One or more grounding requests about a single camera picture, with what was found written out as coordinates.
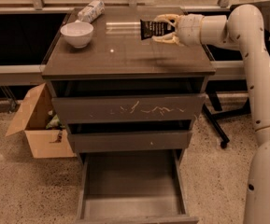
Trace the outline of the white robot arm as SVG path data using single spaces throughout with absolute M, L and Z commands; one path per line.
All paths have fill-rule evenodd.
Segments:
M 155 20 L 175 28 L 169 35 L 155 36 L 156 42 L 213 45 L 240 52 L 258 142 L 249 168 L 244 224 L 270 224 L 270 55 L 261 11 L 253 5 L 241 5 L 227 17 L 161 14 Z

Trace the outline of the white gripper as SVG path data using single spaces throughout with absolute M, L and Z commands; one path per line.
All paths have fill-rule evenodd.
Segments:
M 161 14 L 155 17 L 155 21 L 166 22 L 177 27 L 175 34 L 153 36 L 152 40 L 164 44 L 176 44 L 178 46 L 194 46 L 201 44 L 201 26 L 203 15 L 189 14 Z

